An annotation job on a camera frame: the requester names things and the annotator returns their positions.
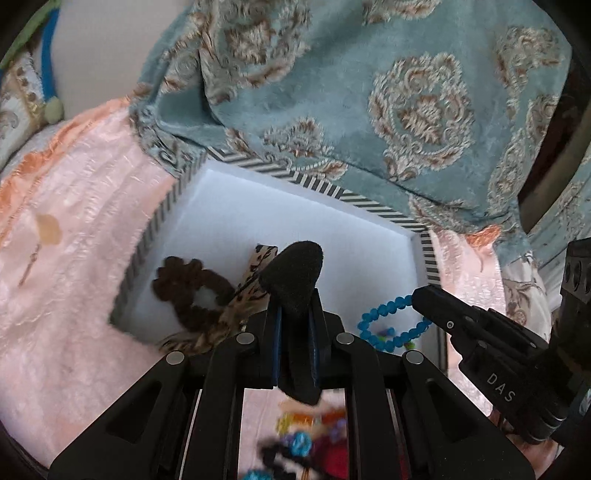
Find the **leopard print hair bow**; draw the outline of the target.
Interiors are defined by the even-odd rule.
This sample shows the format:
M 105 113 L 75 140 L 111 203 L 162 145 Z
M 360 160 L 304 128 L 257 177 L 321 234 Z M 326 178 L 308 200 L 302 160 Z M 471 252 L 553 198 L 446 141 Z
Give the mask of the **leopard print hair bow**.
M 218 322 L 204 333 L 188 332 L 180 324 L 182 331 L 161 340 L 158 350 L 163 354 L 179 351 L 186 356 L 200 355 L 211 351 L 226 338 L 245 330 L 249 317 L 266 310 L 269 303 L 269 294 L 259 285 L 259 274 L 276 258 L 278 252 L 276 246 L 256 245 L 242 280 L 238 285 L 231 284 L 235 287 L 235 295 L 223 308 Z M 205 289 L 199 290 L 195 299 L 201 306 L 213 305 L 213 294 Z

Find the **brown scrunchie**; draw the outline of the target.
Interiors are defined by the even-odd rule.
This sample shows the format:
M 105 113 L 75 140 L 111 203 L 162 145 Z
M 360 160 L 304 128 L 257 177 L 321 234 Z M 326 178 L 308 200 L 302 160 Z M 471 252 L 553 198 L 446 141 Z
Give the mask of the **brown scrunchie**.
M 235 287 L 218 273 L 205 269 L 199 259 L 185 262 L 176 256 L 163 260 L 151 288 L 160 301 L 172 305 L 178 322 L 191 333 L 204 333 L 215 325 L 235 295 Z M 197 303 L 195 295 L 201 289 L 213 294 L 212 306 Z

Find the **red velvet hair bow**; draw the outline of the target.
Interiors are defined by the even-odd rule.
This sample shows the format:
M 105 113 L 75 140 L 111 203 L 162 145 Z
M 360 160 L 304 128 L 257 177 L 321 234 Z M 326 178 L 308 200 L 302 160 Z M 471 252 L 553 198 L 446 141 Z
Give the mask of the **red velvet hair bow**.
M 329 436 L 318 438 L 311 450 L 311 460 L 315 470 L 325 477 L 329 479 L 348 479 L 348 440 L 346 438 L 332 440 Z

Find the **striped white tray box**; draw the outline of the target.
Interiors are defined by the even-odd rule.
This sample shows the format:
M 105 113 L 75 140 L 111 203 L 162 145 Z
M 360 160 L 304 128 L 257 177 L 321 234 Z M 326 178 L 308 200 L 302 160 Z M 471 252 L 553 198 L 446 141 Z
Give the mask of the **striped white tray box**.
M 420 224 L 327 181 L 212 152 L 173 184 L 154 211 L 111 323 L 149 344 L 180 330 L 173 308 L 151 289 L 169 256 L 198 259 L 237 283 L 257 246 L 283 248 L 303 240 L 321 245 L 322 306 L 349 332 L 356 332 L 363 313 L 440 281 L 430 235 Z

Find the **teal damask patterned fabric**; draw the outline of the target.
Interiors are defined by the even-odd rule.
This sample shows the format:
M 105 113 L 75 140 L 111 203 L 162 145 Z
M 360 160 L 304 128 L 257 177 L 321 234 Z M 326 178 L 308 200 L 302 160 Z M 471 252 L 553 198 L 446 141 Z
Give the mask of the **teal damask patterned fabric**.
M 543 265 L 590 227 L 588 167 L 531 230 L 518 207 L 571 58 L 532 1 L 195 1 L 150 52 L 130 116 L 171 174 L 225 149 L 432 229 L 495 226 L 502 264 Z

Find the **pink textured blanket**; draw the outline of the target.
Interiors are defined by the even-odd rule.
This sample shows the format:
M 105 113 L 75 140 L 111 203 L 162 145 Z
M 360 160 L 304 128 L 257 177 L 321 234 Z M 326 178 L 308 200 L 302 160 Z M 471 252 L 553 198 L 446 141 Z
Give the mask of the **pink textured blanket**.
M 109 317 L 174 179 L 123 99 L 48 127 L 1 183 L 1 421 L 42 466 L 157 360 Z

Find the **green blue plush toy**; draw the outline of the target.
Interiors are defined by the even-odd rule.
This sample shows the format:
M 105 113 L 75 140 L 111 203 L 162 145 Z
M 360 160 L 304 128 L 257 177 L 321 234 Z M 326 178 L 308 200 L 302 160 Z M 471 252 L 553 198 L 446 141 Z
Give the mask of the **green blue plush toy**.
M 61 1 L 43 1 L 38 7 L 34 7 L 32 12 L 27 15 L 23 25 L 18 28 L 15 38 L 1 59 L 1 77 L 4 77 L 17 54 L 25 48 L 39 29 L 42 30 L 40 82 L 44 102 L 43 118 L 48 124 L 56 124 L 64 116 L 63 103 L 58 98 L 56 90 L 51 52 L 61 4 Z

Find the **embroidered cream cushion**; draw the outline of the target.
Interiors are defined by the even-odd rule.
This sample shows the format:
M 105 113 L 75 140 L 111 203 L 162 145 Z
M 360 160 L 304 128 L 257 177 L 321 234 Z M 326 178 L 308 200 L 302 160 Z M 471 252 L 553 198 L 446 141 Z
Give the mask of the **embroidered cream cushion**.
M 46 125 L 42 82 L 33 57 L 22 50 L 10 63 L 1 83 L 0 166 Z

